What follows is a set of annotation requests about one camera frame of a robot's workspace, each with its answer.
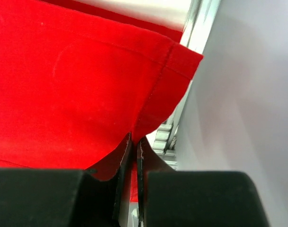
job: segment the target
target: white wall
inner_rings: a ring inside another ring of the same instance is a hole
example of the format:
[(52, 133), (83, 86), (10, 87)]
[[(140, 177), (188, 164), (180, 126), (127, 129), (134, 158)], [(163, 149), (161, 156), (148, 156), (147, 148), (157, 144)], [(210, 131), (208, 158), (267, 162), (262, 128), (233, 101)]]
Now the white wall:
[(288, 0), (222, 0), (179, 127), (180, 170), (242, 170), (288, 227)]
[(182, 29), (191, 0), (77, 0), (114, 12)]

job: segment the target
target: stitching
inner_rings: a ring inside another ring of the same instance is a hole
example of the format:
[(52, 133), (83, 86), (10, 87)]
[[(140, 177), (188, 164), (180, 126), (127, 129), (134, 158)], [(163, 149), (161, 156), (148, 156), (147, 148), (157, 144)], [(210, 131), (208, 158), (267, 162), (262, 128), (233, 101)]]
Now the stitching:
[[(11, 13), (11, 12), (3, 12), (3, 13), (7, 13), (7, 14), (10, 14), (10, 15), (13, 15), (13, 16), (16, 16), (16, 17), (19, 16), (18, 14)], [(38, 21), (29, 21), (29, 23), (38, 23), (38, 24), (41, 24), (41, 23), (39, 23)], [(160, 62), (158, 62), (158, 61), (156, 61), (156, 60), (154, 60), (154, 59), (151, 59), (149, 56), (144, 55), (142, 52), (139, 52), (139, 51), (136, 51), (136, 50), (132, 50), (132, 49), (128, 49), (128, 48), (126, 48), (126, 47), (123, 47), (123, 46), (120, 46), (120, 45), (117, 45), (117, 44), (107, 43), (107, 42), (102, 41), (102, 40), (99, 40), (99, 39), (94, 39), (94, 38), (92, 38), (92, 37), (89, 36), (89, 35), (77, 33), (77, 32), (71, 31), (71, 30), (63, 29), (63, 28), (59, 28), (59, 27), (56, 27), (56, 26), (51, 25), (51, 24), (44, 24), (44, 26), (49, 26), (49, 27), (52, 27), (52, 28), (57, 29), (57, 30), (61, 30), (61, 31), (64, 31), (64, 32), (73, 33), (73, 34), (82, 36), (82, 37), (84, 37), (84, 38), (88, 38), (88, 39), (90, 39), (90, 40), (92, 40), (92, 41), (95, 41), (95, 42), (100, 42), (100, 43), (103, 43), (103, 44), (115, 46), (115, 47), (117, 47), (117, 48), (120, 48), (120, 49), (129, 51), (129, 52), (137, 53), (137, 54), (139, 54), (139, 55), (147, 58), (148, 60), (150, 60), (150, 61), (152, 61), (152, 62), (154, 62), (154, 63), (157, 63), (157, 64), (159, 64), (159, 65), (162, 65), (164, 68), (167, 68), (167, 69), (169, 69), (169, 70), (171, 70), (171, 71), (173, 71), (173, 72), (175, 72), (175, 73), (178, 73), (179, 75), (181, 75), (181, 76), (183, 76), (183, 77), (185, 77), (186, 79), (189, 80), (189, 78), (188, 78), (184, 73), (181, 73), (181, 72), (178, 72), (178, 71), (176, 71), (176, 70), (174, 70), (174, 69), (172, 69), (172, 68), (169, 68), (167, 65), (163, 65), (162, 63), (160, 63)]]
[(143, 149), (142, 149), (142, 140), (140, 140), (140, 150), (141, 150), (141, 159), (144, 159), (143, 157)]
[(153, 88), (152, 88), (152, 90), (151, 90), (151, 92), (150, 92), (150, 95), (149, 95), (148, 98), (145, 100), (145, 102), (144, 102), (144, 104), (143, 104), (143, 106), (142, 106), (142, 108), (141, 108), (141, 110), (140, 110), (140, 112), (139, 112), (139, 114), (138, 114), (138, 117), (137, 117), (137, 120), (136, 120), (136, 122), (135, 122), (133, 131), (136, 130), (139, 122), (140, 122), (141, 119), (143, 118), (142, 115), (143, 115), (143, 112), (144, 112), (145, 108), (147, 107), (147, 103), (148, 103), (148, 101), (151, 99), (151, 97), (153, 96), (153, 93), (154, 93), (154, 91), (155, 91), (155, 89), (156, 89), (156, 87), (157, 87), (157, 84), (158, 84), (158, 83), (160, 82), (160, 80), (163, 78), (163, 70), (164, 70), (164, 68), (166, 67), (167, 60), (169, 59), (170, 54), (171, 54), (171, 51), (173, 50), (173, 48), (174, 48), (174, 44), (171, 45), (171, 47), (169, 48), (169, 50), (168, 50), (168, 52), (167, 52), (167, 56), (166, 56), (166, 58), (165, 58), (164, 65), (163, 65), (163, 67), (162, 67), (161, 70), (160, 70), (160, 74), (159, 74), (156, 82), (155, 82), (154, 85), (153, 85)]
[(26, 168), (31, 168), (29, 166), (24, 166), (24, 165), (20, 165), (20, 164), (17, 164), (17, 163), (14, 163), (14, 162), (10, 162), (10, 161), (6, 161), (6, 160), (3, 160), (3, 159), (0, 159), (1, 162), (5, 162), (5, 163), (8, 163), (8, 164), (12, 164), (14, 166), (20, 166), (20, 167), (26, 167)]
[(126, 154), (126, 151), (127, 151), (127, 148), (128, 148), (128, 144), (129, 144), (129, 142), (130, 142), (130, 136), (131, 136), (131, 133), (129, 133), (129, 137), (128, 137), (128, 141), (127, 141), (127, 144), (126, 144), (126, 147), (125, 147), (124, 155)]

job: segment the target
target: gray surface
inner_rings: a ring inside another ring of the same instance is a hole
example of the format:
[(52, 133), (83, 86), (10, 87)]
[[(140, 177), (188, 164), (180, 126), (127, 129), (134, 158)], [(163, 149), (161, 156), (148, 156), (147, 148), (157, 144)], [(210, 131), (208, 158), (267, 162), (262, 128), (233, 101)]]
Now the gray surface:
[(129, 215), (128, 215), (128, 225), (127, 227), (138, 227), (139, 218), (138, 218), (138, 203), (131, 202), (129, 204)]
[(288, 227), (288, 0), (223, 0), (176, 145), (178, 169), (242, 170)]
[[(221, 0), (193, 0), (190, 8), (189, 22), (187, 23), (181, 44), (188, 47), (192, 51), (197, 53), (202, 53), (205, 45), (207, 43), (210, 30), (212, 28), (216, 13)], [(192, 26), (191, 32), (189, 32), (188, 27)], [(171, 134), (168, 139), (168, 145), (171, 143), (176, 130), (179, 125), (180, 117), (187, 100), (192, 81), (189, 87), (177, 105), (174, 112), (169, 116), (167, 124), (172, 124)]]

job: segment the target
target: red fabric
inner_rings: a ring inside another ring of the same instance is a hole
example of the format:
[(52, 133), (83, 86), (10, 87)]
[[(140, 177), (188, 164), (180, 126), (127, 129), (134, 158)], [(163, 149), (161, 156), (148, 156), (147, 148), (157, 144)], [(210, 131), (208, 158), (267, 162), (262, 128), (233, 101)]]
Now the red fabric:
[(132, 25), (0, 0), (0, 166), (87, 168), (129, 131), (137, 143), (170, 115), (201, 59)]

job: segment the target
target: fabric seam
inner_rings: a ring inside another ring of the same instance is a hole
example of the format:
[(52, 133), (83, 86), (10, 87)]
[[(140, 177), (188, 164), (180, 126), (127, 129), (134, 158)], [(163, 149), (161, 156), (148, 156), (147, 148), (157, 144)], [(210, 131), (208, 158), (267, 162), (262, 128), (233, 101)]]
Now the fabric seam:
[[(10, 12), (3, 12), (3, 13), (7, 13), (7, 14), (10, 14), (10, 15), (18, 16), (17, 14), (10, 13)], [(30, 21), (29, 23), (38, 23), (38, 25), (40, 24), (37, 20), (35, 20), (35, 21)], [(183, 76), (183, 77), (185, 77), (186, 79), (189, 80), (189, 78), (188, 78), (184, 73), (178, 72), (178, 71), (174, 70), (173, 68), (168, 67), (166, 64), (163, 65), (162, 63), (160, 63), (160, 62), (158, 62), (158, 61), (156, 61), (156, 60), (154, 60), (154, 59), (151, 59), (151, 58), (149, 58), (148, 56), (144, 55), (142, 52), (139, 52), (139, 51), (136, 51), (136, 50), (133, 50), (133, 49), (128, 49), (128, 48), (123, 47), (123, 46), (120, 46), (120, 45), (116, 45), (116, 44), (104, 42), (104, 41), (99, 40), (99, 39), (94, 39), (93, 37), (90, 37), (89, 35), (80, 34), (80, 33), (77, 33), (77, 32), (71, 31), (71, 30), (66, 30), (66, 29), (63, 29), (63, 28), (59, 28), (59, 27), (56, 27), (56, 26), (51, 25), (51, 24), (44, 24), (44, 26), (49, 26), (49, 27), (52, 27), (53, 29), (61, 30), (61, 31), (64, 31), (64, 32), (73, 33), (73, 34), (82, 36), (82, 37), (84, 37), (84, 38), (88, 38), (88, 39), (90, 39), (90, 40), (92, 40), (92, 41), (94, 41), (94, 42), (100, 42), (100, 43), (103, 43), (103, 44), (107, 44), (107, 45), (115, 46), (115, 47), (117, 47), (117, 48), (121, 48), (121, 49), (126, 50), (126, 51), (129, 51), (129, 52), (137, 53), (137, 54), (145, 57), (146, 59), (148, 59), (148, 60), (150, 60), (150, 61), (152, 61), (152, 62), (154, 62), (154, 63), (157, 63), (157, 64), (159, 64), (159, 65), (162, 65), (164, 68), (167, 68), (167, 69), (169, 69), (169, 70), (171, 70), (171, 71), (173, 71), (173, 72), (175, 72), (175, 73), (178, 73), (179, 75), (181, 75), (181, 76)]]
[(0, 159), (1, 162), (5, 162), (5, 163), (9, 163), (9, 164), (12, 164), (14, 166), (19, 166), (19, 167), (26, 167), (26, 168), (31, 168), (29, 166), (24, 166), (24, 165), (20, 165), (18, 163), (14, 163), (14, 162), (10, 162), (10, 161), (7, 161), (7, 160), (3, 160), (3, 159)]
[(147, 106), (148, 101), (149, 101), (149, 100), (151, 99), (151, 97), (153, 96), (154, 91), (155, 91), (158, 83), (159, 83), (159, 82), (161, 81), (161, 79), (163, 78), (164, 68), (166, 68), (167, 61), (168, 61), (168, 59), (169, 59), (169, 57), (170, 57), (170, 55), (171, 55), (171, 52), (172, 52), (174, 46), (175, 46), (175, 43), (173, 43), (173, 44), (171, 45), (171, 47), (169, 48), (169, 50), (168, 50), (168, 52), (167, 52), (167, 56), (166, 56), (166, 58), (165, 58), (164, 65), (163, 65), (163, 67), (160, 69), (159, 76), (158, 76), (157, 80), (155, 81), (155, 83), (154, 83), (154, 85), (153, 85), (153, 87), (152, 87), (152, 89), (151, 89), (151, 92), (150, 92), (149, 96), (146, 98), (146, 100), (145, 100), (145, 102), (144, 102), (144, 104), (143, 104), (143, 106), (142, 106), (142, 108), (141, 108), (141, 110), (140, 110), (140, 112), (139, 112), (139, 114), (138, 114), (138, 116), (137, 116), (137, 118), (136, 118), (136, 122), (135, 122), (135, 124), (134, 124), (134, 127), (133, 127), (133, 130), (132, 130), (132, 131), (135, 131), (135, 130), (136, 130), (139, 122), (140, 122), (141, 119), (142, 119), (142, 115), (143, 115), (143, 112), (144, 112), (144, 110), (145, 110), (145, 108), (146, 108), (146, 106)]

